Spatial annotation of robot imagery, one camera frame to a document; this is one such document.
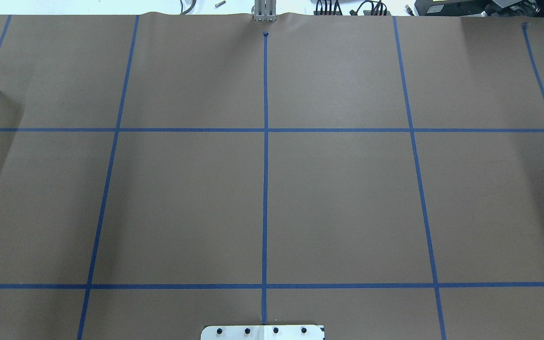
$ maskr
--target white label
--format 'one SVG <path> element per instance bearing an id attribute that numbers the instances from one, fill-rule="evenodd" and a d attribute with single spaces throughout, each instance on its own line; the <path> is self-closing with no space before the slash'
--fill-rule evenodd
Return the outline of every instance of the white label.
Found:
<path id="1" fill-rule="evenodd" d="M 428 9 L 427 9 L 427 14 L 430 14 L 430 13 L 438 13 L 442 10 L 442 8 L 444 8 L 444 5 L 436 5 L 436 6 L 430 6 Z"/>

